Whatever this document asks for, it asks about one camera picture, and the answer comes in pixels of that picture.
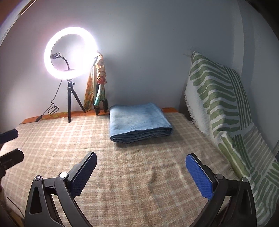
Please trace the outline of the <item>beige plaid bed blanket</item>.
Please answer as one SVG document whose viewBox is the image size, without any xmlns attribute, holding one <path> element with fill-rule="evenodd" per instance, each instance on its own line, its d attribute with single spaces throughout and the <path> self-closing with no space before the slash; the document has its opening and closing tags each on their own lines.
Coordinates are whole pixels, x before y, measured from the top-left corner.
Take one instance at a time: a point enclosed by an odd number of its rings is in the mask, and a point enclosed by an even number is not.
<svg viewBox="0 0 279 227">
<path fill-rule="evenodd" d="M 17 139 L 1 154 L 16 148 L 24 160 L 2 180 L 9 204 L 25 211 L 33 178 L 69 171 L 88 152 L 97 165 L 76 202 L 93 226 L 190 226 L 206 204 L 185 167 L 195 153 L 213 172 L 236 179 L 229 162 L 180 113 L 167 113 L 170 136 L 130 144 L 112 142 L 109 117 L 85 116 L 21 124 Z"/>
</svg>

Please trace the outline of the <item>green white leaf throw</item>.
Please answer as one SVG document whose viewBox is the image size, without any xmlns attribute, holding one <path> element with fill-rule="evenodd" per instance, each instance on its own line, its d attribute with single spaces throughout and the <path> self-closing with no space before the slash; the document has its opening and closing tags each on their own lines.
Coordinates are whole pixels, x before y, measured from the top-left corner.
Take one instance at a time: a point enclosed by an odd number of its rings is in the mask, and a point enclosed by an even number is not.
<svg viewBox="0 0 279 227">
<path fill-rule="evenodd" d="M 258 226 L 265 226 L 278 205 L 278 161 L 257 126 L 239 74 L 193 52 L 185 102 L 196 127 L 227 158 L 238 177 L 247 177 Z"/>
</svg>

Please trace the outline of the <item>light blue denim pants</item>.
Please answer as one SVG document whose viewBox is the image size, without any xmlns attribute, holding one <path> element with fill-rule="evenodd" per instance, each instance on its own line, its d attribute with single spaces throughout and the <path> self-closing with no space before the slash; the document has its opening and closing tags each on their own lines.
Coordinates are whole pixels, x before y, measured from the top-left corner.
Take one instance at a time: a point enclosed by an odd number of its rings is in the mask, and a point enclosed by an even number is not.
<svg viewBox="0 0 279 227">
<path fill-rule="evenodd" d="M 173 126 L 154 103 L 113 105 L 109 114 L 109 136 L 116 143 L 128 144 L 149 138 L 170 136 Z"/>
</svg>

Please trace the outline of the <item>black gooseneck phone holder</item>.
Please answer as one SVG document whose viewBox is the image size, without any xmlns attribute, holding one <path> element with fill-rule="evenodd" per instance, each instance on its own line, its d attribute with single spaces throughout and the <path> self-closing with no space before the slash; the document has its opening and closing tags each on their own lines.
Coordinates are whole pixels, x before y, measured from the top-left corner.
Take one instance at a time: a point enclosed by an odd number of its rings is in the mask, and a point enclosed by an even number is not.
<svg viewBox="0 0 279 227">
<path fill-rule="evenodd" d="M 59 71 L 69 71 L 70 65 L 65 57 L 60 52 L 52 53 L 50 56 L 53 67 Z"/>
</svg>

